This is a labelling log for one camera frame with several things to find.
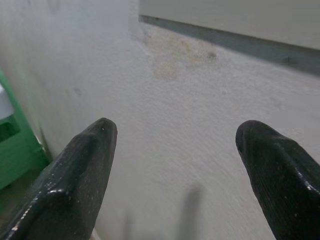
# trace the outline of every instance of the white wall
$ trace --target white wall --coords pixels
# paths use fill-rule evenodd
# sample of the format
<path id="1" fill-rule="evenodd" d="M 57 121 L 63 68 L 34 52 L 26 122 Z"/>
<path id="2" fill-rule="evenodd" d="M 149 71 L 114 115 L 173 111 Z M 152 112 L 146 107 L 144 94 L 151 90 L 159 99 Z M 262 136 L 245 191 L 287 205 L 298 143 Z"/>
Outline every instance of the white wall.
<path id="1" fill-rule="evenodd" d="M 235 146 L 245 120 L 320 159 L 316 74 L 139 22 L 137 0 L 1 1 L 0 66 L 54 156 L 117 124 L 103 240 L 274 239 Z"/>

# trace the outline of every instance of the textured plaster wall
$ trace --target textured plaster wall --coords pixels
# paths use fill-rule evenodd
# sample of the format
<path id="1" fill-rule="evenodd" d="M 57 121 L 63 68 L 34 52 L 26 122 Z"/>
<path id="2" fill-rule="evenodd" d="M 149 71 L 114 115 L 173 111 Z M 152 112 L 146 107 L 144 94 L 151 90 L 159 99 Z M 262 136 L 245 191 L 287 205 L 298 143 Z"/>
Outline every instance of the textured plaster wall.
<path id="1" fill-rule="evenodd" d="M 137 0 L 1 0 L 0 67 L 53 156 L 116 122 L 102 240 L 274 239 L 235 134 L 264 121 L 320 159 L 319 54 L 158 23 Z"/>

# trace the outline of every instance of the white object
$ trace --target white object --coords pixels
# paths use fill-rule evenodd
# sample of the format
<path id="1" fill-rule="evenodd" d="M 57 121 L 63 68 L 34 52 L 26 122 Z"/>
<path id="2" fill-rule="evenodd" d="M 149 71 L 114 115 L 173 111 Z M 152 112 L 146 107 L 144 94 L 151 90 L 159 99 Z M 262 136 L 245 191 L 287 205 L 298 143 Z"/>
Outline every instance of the white object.
<path id="1" fill-rule="evenodd" d="M 320 49 L 320 1 L 141 0 L 140 14 Z"/>
<path id="2" fill-rule="evenodd" d="M 0 84 L 0 120 L 14 114 L 15 109 L 12 106 L 6 90 Z"/>

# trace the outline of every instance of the green plastic crate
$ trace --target green plastic crate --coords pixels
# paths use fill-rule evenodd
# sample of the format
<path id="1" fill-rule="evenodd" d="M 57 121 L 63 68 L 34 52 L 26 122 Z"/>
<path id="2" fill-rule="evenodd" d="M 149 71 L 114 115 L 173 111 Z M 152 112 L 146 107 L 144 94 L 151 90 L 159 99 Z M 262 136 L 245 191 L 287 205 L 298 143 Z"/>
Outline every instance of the green plastic crate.
<path id="1" fill-rule="evenodd" d="M 29 171 L 44 169 L 49 160 L 35 137 L 9 83 L 0 70 L 0 84 L 5 89 L 14 112 L 0 120 L 0 190 Z"/>

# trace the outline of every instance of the green container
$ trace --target green container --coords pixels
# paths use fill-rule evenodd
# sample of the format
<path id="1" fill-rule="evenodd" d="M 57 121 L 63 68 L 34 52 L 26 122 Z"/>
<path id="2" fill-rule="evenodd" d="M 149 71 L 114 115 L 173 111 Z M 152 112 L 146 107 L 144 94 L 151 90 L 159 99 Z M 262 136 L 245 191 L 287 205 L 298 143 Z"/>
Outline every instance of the green container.
<path id="1" fill-rule="evenodd" d="M 41 171 L 49 164 L 49 160 L 1 70 L 0 84 L 13 107 L 12 115 L 0 120 L 1 190 L 29 171 Z"/>

